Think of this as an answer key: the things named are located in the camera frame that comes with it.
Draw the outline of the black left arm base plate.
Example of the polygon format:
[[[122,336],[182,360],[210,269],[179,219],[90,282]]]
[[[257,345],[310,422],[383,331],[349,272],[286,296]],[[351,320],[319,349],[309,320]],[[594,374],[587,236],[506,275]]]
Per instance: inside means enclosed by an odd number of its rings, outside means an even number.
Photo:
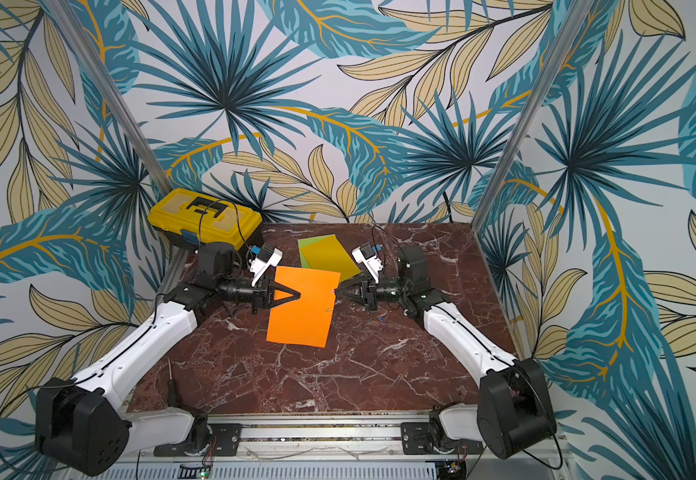
[[[186,440],[154,448],[156,457],[233,457],[237,454],[242,425],[238,423],[199,422]]]

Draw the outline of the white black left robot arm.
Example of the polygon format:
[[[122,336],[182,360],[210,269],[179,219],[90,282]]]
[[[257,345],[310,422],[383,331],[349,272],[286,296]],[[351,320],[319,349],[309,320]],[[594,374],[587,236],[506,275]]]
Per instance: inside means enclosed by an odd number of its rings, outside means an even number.
[[[89,367],[64,381],[39,387],[35,450],[89,476],[97,476],[121,456],[152,447],[181,447],[204,455],[213,446],[207,414],[171,398],[165,409],[125,414],[127,395],[177,343],[207,318],[205,307],[231,301],[253,311],[300,299],[300,292],[266,276],[282,252],[265,244],[253,248],[250,278],[233,277],[240,254],[226,242],[198,251],[192,277],[179,283],[131,335]]]

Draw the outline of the green paper sheet stack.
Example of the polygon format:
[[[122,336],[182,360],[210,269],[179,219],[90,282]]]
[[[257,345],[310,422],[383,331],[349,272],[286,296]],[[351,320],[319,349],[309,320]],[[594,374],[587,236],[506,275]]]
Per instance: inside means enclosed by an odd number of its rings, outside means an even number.
[[[310,269],[330,270],[336,240],[335,235],[300,239],[298,247],[302,266]]]

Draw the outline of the yellow paper sheet stack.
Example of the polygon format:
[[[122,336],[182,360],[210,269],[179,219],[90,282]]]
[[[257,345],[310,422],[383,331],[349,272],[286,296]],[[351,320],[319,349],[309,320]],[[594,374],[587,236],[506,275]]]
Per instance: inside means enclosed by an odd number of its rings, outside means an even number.
[[[337,272],[341,275],[340,281],[360,273],[359,267],[334,234],[300,239],[298,248],[303,268]]]

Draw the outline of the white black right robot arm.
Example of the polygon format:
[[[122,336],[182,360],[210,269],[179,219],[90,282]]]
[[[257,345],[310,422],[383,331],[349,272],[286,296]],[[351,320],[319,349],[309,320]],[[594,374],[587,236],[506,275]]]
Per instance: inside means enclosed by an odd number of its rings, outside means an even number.
[[[465,367],[479,389],[478,404],[453,403],[429,414],[422,433],[413,436],[426,453],[449,453],[478,442],[500,459],[557,435],[558,426],[544,373],[538,362],[520,360],[475,327],[431,280],[425,253],[402,247],[397,275],[383,275],[376,250],[353,250],[365,273],[343,282],[339,296],[374,311],[397,303],[405,316],[444,345]]]

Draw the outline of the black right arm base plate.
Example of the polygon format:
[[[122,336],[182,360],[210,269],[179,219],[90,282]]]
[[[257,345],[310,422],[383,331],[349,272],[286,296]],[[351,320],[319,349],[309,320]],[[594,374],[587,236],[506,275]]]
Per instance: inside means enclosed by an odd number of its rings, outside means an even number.
[[[403,422],[400,427],[405,455],[478,454],[485,450],[480,440],[453,440],[432,422]]]

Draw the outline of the orange paper sheet stack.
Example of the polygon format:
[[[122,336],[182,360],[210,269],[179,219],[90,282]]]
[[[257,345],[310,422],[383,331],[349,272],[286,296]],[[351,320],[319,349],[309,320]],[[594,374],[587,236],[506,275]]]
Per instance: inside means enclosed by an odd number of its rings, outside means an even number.
[[[267,340],[324,348],[332,323],[339,285],[338,272],[278,267],[275,280],[301,294],[270,311]]]

